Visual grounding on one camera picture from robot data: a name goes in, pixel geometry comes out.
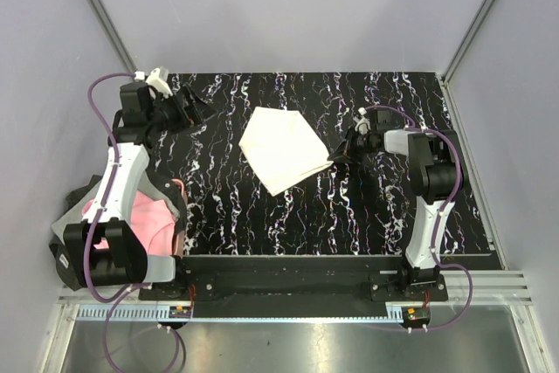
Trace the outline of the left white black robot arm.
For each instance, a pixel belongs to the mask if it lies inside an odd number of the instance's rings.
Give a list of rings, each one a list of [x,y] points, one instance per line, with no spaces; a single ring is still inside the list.
[[[158,283],[166,297],[177,300],[187,293],[189,279],[177,271],[177,256],[148,253],[132,229],[133,203],[148,178],[158,136],[194,128],[214,111],[188,84],[172,91],[163,83],[134,81],[121,86],[120,100],[106,126],[107,166],[97,194],[81,220],[66,225],[63,243],[81,287]]]

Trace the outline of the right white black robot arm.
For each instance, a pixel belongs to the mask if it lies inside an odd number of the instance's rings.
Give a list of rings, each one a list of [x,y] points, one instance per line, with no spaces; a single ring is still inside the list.
[[[351,128],[328,157],[334,163],[359,163],[367,154],[403,155],[408,158],[416,215],[411,241],[389,282],[407,300],[436,289],[443,279],[440,246],[447,219],[458,193],[469,184],[464,157],[455,131],[413,128],[369,131]]]

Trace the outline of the white cloth napkin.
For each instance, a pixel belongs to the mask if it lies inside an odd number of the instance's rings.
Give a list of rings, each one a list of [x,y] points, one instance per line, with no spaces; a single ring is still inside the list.
[[[239,147],[272,196],[333,164],[326,145],[298,111],[256,107]]]

